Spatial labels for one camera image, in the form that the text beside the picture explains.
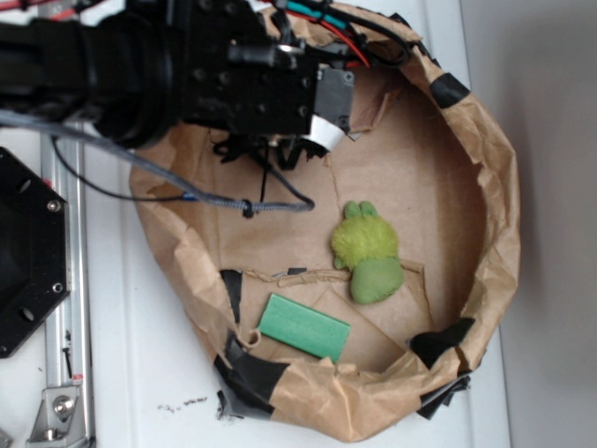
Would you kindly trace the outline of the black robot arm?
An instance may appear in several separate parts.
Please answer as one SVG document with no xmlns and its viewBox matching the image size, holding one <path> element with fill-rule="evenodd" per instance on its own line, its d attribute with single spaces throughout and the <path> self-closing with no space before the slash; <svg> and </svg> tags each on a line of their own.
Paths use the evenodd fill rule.
<svg viewBox="0 0 597 448">
<path fill-rule="evenodd" d="M 130 1 L 94 26 L 1 26 L 1 106 L 87 121 L 123 147 L 185 122 L 247 136 L 350 128 L 354 79 L 342 55 L 280 37 L 244 1 Z"/>
</svg>

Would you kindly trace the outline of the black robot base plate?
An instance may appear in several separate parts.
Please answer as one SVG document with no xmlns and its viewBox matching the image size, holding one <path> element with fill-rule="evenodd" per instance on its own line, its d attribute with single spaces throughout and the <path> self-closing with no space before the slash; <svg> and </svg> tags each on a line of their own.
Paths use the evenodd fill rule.
<svg viewBox="0 0 597 448">
<path fill-rule="evenodd" d="M 67 202 L 1 149 L 1 358 L 12 357 L 68 293 Z"/>
</svg>

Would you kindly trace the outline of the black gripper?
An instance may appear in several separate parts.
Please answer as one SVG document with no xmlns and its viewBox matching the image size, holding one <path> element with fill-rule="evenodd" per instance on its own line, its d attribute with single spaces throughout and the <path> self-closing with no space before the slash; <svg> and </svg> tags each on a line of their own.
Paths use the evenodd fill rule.
<svg viewBox="0 0 597 448">
<path fill-rule="evenodd" d="M 318 72 L 304 49 L 270 36 L 245 1 L 192 1 L 180 19 L 181 120 L 236 134 L 304 134 L 307 152 L 331 152 L 350 132 L 352 71 Z"/>
</svg>

